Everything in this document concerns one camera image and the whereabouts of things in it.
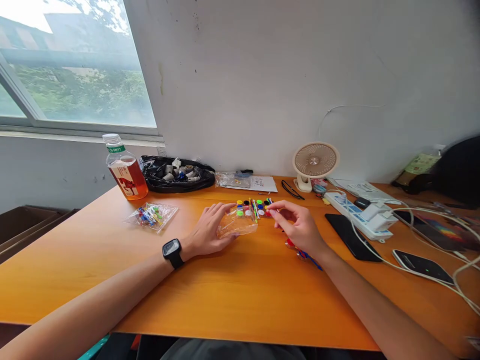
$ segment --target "power strip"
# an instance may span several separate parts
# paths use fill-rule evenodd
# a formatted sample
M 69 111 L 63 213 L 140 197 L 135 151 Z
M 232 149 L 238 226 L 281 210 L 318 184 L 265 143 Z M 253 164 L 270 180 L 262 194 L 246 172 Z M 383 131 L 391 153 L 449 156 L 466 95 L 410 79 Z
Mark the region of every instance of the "power strip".
M 347 218 L 349 218 L 350 212 L 354 225 L 370 240 L 384 243 L 385 240 L 392 237 L 393 234 L 388 230 L 372 231 L 368 227 L 366 227 L 365 225 L 368 223 L 368 221 L 366 221 L 363 217 L 360 216 L 360 214 L 362 213 L 362 209 L 354 205 L 354 203 L 349 201 L 348 199 L 345 203 L 342 203 L 341 194 L 337 192 L 326 192 L 323 197 L 327 199 L 330 204 L 332 204 L 332 206 L 340 212 L 340 214 L 345 215 Z

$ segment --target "fan grille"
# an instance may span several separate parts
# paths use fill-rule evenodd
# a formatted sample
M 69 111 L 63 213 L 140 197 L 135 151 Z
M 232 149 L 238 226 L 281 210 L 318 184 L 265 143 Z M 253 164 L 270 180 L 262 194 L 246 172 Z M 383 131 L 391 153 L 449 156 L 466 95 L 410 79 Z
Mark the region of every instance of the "fan grille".
M 313 143 L 302 147 L 295 156 L 297 171 L 307 177 L 330 172 L 337 163 L 337 153 L 327 144 Z

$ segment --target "white document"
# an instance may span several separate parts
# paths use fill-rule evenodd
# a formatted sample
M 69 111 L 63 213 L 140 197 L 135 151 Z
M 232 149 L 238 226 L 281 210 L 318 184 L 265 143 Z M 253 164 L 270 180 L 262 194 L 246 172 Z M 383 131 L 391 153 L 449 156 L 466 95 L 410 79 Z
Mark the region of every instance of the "white document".
M 271 176 L 252 176 L 251 184 L 249 188 L 235 187 L 235 186 L 224 186 L 228 189 L 242 189 L 242 190 L 253 190 L 257 192 L 274 192 L 277 193 L 277 186 L 275 185 L 275 180 Z
M 339 188 L 347 190 L 352 195 L 358 198 L 367 199 L 372 203 L 384 201 L 387 204 L 402 204 L 393 196 L 388 195 L 386 192 L 383 192 L 379 188 L 366 181 L 339 180 L 333 178 L 328 178 L 328 181 Z

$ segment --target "window sill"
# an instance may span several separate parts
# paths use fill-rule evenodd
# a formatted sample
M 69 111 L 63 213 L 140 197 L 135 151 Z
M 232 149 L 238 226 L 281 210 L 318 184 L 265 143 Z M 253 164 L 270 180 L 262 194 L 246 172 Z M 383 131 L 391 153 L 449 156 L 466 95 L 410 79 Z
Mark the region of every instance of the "window sill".
M 45 139 L 45 140 L 60 140 L 60 141 L 73 141 L 73 142 L 80 142 L 80 143 L 100 143 L 103 144 L 103 140 L 101 135 L 100 136 L 84 136 L 85 131 L 69 131 L 69 135 L 65 134 L 53 134 L 53 133 L 38 133 L 38 132 L 26 132 L 26 131 L 6 131 L 2 130 L 0 127 L 0 138 L 1 137 L 9 137 L 9 138 L 28 138 L 28 139 Z M 143 146 L 143 147 L 153 147 L 157 148 L 158 154 L 160 156 L 166 156 L 165 152 L 165 143 L 163 142 L 163 137 L 161 136 L 140 136 L 140 135 L 132 135 L 132 137 L 145 137 L 145 138 L 157 138 L 161 139 L 159 141 L 157 139 L 131 139 L 131 138 L 124 138 L 124 135 L 121 135 L 122 142 L 125 145 L 130 146 Z

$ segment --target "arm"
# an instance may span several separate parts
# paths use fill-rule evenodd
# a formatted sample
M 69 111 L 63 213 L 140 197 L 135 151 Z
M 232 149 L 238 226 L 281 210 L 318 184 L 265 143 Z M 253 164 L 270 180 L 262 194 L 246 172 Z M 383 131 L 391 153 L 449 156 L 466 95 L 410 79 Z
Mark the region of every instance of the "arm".
M 324 242 L 307 208 L 282 200 L 268 209 L 275 227 L 281 227 L 299 249 L 321 264 L 387 359 L 455 359 Z
M 217 227 L 233 205 L 203 210 L 191 234 L 180 240 L 184 262 L 218 252 L 234 240 L 217 238 Z M 78 359 L 173 270 L 161 252 L 127 268 L 30 326 L 0 349 L 0 358 Z

